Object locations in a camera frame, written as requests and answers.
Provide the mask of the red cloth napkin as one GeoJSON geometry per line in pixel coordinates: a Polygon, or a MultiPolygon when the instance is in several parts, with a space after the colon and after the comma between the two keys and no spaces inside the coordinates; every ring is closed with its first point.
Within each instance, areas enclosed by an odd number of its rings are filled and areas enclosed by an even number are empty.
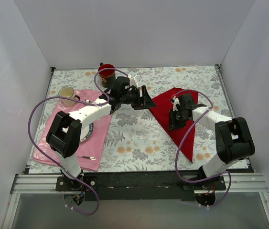
{"type": "MultiPolygon", "coordinates": [[[[186,126],[181,129],[168,130],[169,111],[173,108],[173,104],[170,102],[170,99],[181,90],[183,89],[174,87],[154,97],[153,101],[157,106],[150,109],[151,114],[177,146],[179,146],[185,133],[193,123],[193,121],[188,121],[186,126]]],[[[180,150],[191,163],[193,162],[194,136],[195,127],[188,134],[180,150]]]]}

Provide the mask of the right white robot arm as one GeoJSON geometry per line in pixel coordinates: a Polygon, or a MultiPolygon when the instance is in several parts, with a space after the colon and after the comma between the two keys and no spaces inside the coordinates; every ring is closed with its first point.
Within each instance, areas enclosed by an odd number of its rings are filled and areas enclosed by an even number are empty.
{"type": "Polygon", "coordinates": [[[233,164],[255,153],[245,118],[221,115],[213,110],[213,105],[207,107],[205,104],[196,103],[191,93],[185,90],[177,92],[170,101],[173,108],[169,111],[169,130],[182,128],[188,121],[192,121],[178,146],[178,151],[196,124],[207,127],[215,134],[216,154],[199,168],[197,180],[186,180],[176,171],[183,182],[198,183],[200,188],[210,189],[215,184],[215,178],[223,175],[233,164]]]}

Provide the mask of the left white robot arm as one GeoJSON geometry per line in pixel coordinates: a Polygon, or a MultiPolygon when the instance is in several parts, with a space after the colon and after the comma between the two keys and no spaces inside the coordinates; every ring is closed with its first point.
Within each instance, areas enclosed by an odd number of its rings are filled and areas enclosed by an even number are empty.
{"type": "Polygon", "coordinates": [[[112,88],[92,104],[76,111],[58,112],[46,136],[46,142],[59,158],[61,174],[67,186],[79,190],[83,185],[82,169],[75,155],[79,148],[82,130],[94,121],[109,116],[123,104],[130,104],[134,110],[156,107],[148,94],[146,86],[139,87],[135,78],[118,77],[112,88]]]}

